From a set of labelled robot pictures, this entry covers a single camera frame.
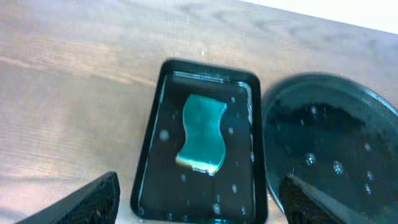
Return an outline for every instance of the black plate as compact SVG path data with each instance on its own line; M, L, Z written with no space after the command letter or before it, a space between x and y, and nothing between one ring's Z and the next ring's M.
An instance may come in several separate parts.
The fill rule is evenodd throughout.
M280 181L294 173L370 220L398 220L397 110L380 96L332 75L300 75L266 93L262 112L278 203Z
M182 110L201 95L227 103L221 169L210 176L175 162L185 142ZM169 60L160 71L131 196L141 218L195 223L264 223L266 177L259 80L251 73Z

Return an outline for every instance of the wood grain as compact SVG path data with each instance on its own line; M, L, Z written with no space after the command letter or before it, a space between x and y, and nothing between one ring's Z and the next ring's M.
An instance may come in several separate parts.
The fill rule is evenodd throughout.
M129 209L159 68L169 57L243 68L262 91L335 73L398 106L398 36L243 2L0 3L0 222L49 206L101 174ZM286 223L269 200L268 223Z

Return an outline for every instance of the rectangular black tray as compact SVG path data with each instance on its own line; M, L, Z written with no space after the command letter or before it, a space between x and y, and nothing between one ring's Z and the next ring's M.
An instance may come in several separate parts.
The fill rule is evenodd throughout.
M182 110L191 94L227 103L220 123L226 157L214 176L175 162L185 142ZM152 220L265 222L267 190L261 90L255 75L181 60L163 64L134 181L131 208L138 217Z

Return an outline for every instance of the water droplet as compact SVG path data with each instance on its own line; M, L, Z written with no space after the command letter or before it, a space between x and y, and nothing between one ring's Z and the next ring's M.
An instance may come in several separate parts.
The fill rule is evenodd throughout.
M232 191L234 193L238 192L238 187L235 184L232 185Z
M368 143L365 143L365 149L370 152L372 150L371 146Z
M160 131L159 137L161 141L167 141L169 140L169 132L163 129Z
M181 174L181 180L182 182L187 181L187 176L185 174Z
M221 213L220 206L217 203L213 205L213 211L217 215L219 215Z
M315 164L315 162L317 161L317 158L315 158L315 155L312 153L307 153L305 155L305 162L307 162L308 166L312 166Z
M367 175L369 180L373 180L374 177L373 177L373 174L372 174L372 172L370 170L366 173L366 175Z
M250 159L252 162L254 162L254 152L250 152Z
M334 168L335 173L337 175L341 175L344 172L343 165L339 161L334 161L333 162L333 168Z
M366 193L368 193L368 194L372 193L372 190L371 190L369 184L367 184L367 183L365 184L365 190L366 190Z
M314 106L311 106L311 113L316 114L317 113L317 108Z

